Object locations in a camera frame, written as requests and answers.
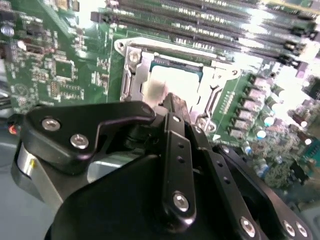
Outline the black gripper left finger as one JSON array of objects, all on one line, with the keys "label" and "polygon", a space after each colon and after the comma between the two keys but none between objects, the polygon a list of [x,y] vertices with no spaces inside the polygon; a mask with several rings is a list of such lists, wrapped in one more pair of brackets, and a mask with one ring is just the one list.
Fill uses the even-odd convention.
[{"label": "black gripper left finger", "polygon": [[172,226],[189,226],[196,218],[190,126],[186,102],[170,93],[150,107],[143,101],[37,107],[24,117],[22,147],[41,164],[31,180],[55,209],[89,182],[91,163],[140,149],[120,170],[131,184],[129,169],[156,163],[162,186],[155,206]]}]

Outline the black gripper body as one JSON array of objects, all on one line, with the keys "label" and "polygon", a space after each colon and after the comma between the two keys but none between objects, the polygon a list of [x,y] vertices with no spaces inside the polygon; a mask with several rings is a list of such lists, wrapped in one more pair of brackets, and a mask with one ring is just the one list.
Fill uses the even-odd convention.
[{"label": "black gripper body", "polygon": [[191,156],[140,157],[71,194],[48,240],[236,240],[210,179]]}]

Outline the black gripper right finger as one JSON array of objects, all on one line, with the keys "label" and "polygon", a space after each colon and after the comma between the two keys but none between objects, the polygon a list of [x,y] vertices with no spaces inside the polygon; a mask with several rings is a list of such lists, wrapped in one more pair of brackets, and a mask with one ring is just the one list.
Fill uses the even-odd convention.
[{"label": "black gripper right finger", "polygon": [[311,240],[298,215],[225,145],[212,147],[203,130],[191,124],[186,102],[175,96],[174,112],[188,127],[193,152],[217,188],[231,240]]}]

